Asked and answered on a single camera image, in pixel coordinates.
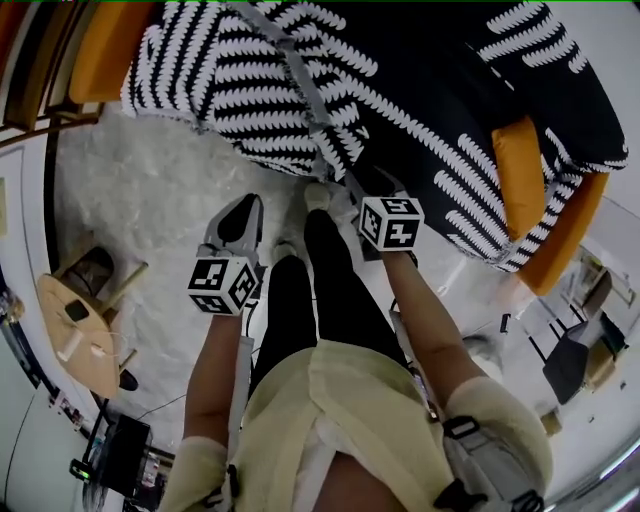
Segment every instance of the black leggings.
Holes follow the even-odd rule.
[[[347,244],[327,212],[309,213],[304,241],[313,265],[320,337],[375,350],[406,367],[393,329],[353,271]],[[309,275],[300,258],[287,256],[273,267],[267,331],[250,393],[280,361],[316,346],[311,297]]]

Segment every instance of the shoe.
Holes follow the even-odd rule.
[[[331,194],[329,189],[320,183],[310,183],[304,190],[304,202],[307,204],[307,211],[329,209]]]
[[[298,256],[298,251],[296,251],[296,248],[291,244],[291,242],[287,240],[278,240],[273,248],[273,252],[271,253],[273,264],[275,265],[287,256]]]

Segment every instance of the beige shirt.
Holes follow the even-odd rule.
[[[447,417],[472,416],[519,448],[541,479],[551,478],[549,443],[539,419],[488,377],[451,396]],[[292,511],[304,448],[316,420],[334,422],[409,512],[435,510],[453,481],[440,424],[427,421],[412,376],[371,350],[321,340],[276,366],[257,387],[244,418],[233,464],[237,512]],[[224,481],[226,449],[213,440],[182,442],[161,512],[205,511]]]

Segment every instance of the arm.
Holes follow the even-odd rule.
[[[471,360],[460,332],[406,253],[382,253],[413,352],[436,399],[445,407],[453,391],[484,372]]]
[[[187,389],[184,438],[208,437],[227,446],[242,317],[214,316]]]

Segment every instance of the white sleeve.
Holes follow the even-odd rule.
[[[458,387],[445,407],[448,418],[471,416],[513,446],[528,467],[537,468],[546,488],[553,474],[551,445],[540,419],[489,377]]]
[[[227,449],[213,439],[188,437],[180,443],[159,512],[205,510],[203,500],[222,486]]]

